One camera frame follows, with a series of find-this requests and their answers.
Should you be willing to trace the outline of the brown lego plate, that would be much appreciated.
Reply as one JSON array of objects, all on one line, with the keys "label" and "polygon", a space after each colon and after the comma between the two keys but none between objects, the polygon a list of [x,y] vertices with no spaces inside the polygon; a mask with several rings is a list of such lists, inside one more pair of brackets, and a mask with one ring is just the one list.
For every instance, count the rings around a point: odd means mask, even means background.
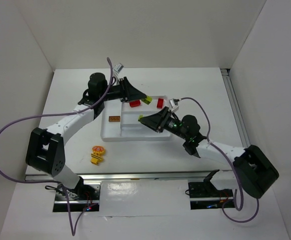
[{"label": "brown lego plate", "polygon": [[108,121],[110,123],[119,123],[121,121],[121,117],[120,116],[109,116]]}]

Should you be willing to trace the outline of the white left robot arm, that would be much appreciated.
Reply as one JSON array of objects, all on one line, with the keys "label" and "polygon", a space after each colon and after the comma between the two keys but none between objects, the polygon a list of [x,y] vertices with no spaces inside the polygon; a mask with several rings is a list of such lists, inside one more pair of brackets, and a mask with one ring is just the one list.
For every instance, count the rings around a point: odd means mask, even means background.
[{"label": "white left robot arm", "polygon": [[80,129],[94,121],[105,108],[106,101],[128,103],[147,98],[124,77],[112,84],[103,73],[90,75],[87,89],[73,112],[47,128],[35,128],[29,138],[25,162],[82,199],[92,199],[96,190],[66,166],[65,145]]}]

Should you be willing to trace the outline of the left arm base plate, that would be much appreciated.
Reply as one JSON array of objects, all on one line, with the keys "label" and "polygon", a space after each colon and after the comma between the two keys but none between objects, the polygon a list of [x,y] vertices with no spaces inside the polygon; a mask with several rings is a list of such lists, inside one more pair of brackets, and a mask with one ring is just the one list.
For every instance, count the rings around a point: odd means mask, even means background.
[{"label": "left arm base plate", "polygon": [[[84,193],[83,196],[77,196],[74,193],[71,193],[69,190],[69,206],[72,213],[79,213],[84,208],[87,208],[87,212],[98,212],[100,210],[100,191],[101,183],[100,182],[88,182],[88,186],[93,188],[93,193]],[[54,201],[53,201],[53,213],[65,213],[68,211],[67,207],[67,198],[60,184],[57,186],[46,185],[45,190],[54,192]]]}]

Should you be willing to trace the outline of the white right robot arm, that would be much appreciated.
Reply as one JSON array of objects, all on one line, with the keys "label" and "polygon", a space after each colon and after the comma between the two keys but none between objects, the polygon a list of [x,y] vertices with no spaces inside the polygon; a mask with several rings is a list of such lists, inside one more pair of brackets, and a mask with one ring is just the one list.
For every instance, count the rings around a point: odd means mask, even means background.
[{"label": "white right robot arm", "polygon": [[232,171],[213,170],[204,181],[211,190],[243,190],[249,196],[260,199],[279,178],[279,172],[256,145],[235,147],[208,140],[201,134],[200,125],[193,115],[177,119],[168,107],[138,121],[151,130],[169,133],[184,140],[183,148],[194,157],[219,163],[230,163]]}]

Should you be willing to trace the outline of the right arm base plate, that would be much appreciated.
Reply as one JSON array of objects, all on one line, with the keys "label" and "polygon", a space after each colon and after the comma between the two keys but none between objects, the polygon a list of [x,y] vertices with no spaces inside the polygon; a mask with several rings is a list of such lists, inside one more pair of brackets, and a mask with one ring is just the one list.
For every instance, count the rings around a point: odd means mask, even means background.
[{"label": "right arm base plate", "polygon": [[221,209],[223,204],[225,208],[235,208],[231,189],[217,190],[207,182],[189,182],[184,193],[189,197],[191,210]]}]

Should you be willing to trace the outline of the yellow orange lego stack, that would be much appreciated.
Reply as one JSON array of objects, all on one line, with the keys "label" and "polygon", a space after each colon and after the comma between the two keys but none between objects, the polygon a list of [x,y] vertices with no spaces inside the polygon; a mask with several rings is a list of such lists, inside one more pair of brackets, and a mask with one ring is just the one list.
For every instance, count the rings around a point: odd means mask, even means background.
[{"label": "yellow orange lego stack", "polygon": [[104,155],[106,149],[103,146],[95,145],[92,147],[91,160],[90,162],[94,165],[99,165],[104,161]]}]

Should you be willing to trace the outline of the red lego brick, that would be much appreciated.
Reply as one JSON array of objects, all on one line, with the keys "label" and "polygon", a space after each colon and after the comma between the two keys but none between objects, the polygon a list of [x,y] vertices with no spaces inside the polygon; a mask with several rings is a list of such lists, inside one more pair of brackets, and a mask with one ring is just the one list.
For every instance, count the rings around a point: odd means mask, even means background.
[{"label": "red lego brick", "polygon": [[139,106],[141,106],[141,101],[140,100],[131,101],[131,102],[129,102],[129,106],[131,108],[139,107]]},{"label": "red lego brick", "polygon": [[163,98],[158,98],[157,99],[157,105],[156,105],[156,107],[158,108],[158,109],[162,109],[163,107],[164,107],[164,99]]}]

